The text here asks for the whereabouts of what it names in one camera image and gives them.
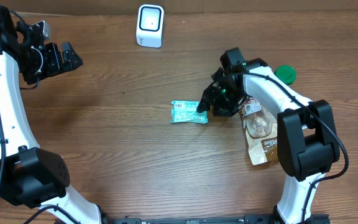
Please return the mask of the beige paper pouch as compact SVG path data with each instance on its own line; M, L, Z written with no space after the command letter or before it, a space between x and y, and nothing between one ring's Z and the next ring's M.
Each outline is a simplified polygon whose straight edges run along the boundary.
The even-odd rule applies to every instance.
M277 161L277 121L256 98L247 98L239 111L246 151L253 166Z

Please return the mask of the teal wet wipes pack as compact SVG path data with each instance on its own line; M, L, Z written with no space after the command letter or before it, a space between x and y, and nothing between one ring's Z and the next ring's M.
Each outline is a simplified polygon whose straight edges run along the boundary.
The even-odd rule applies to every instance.
M173 106L171 123L206 124L208 122L208 113L206 111L197 112L199 101L174 100L171 104Z

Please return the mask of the green lid jar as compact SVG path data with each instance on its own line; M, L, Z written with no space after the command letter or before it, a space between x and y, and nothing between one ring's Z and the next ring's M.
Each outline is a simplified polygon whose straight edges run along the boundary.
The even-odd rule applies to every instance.
M296 70L289 65L279 66L274 74L286 85L291 85L297 77Z

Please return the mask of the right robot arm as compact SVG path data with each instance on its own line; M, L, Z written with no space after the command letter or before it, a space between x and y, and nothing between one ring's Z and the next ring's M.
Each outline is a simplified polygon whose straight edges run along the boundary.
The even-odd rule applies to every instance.
M325 100L312 101L293 91L261 58L246 60L239 48L225 51L197 107L199 113L230 117L247 97L261 102L277 121L277 156L286 173L284 190L271 214L248 214L244 223L330 223L311 212L313 197L344 146Z

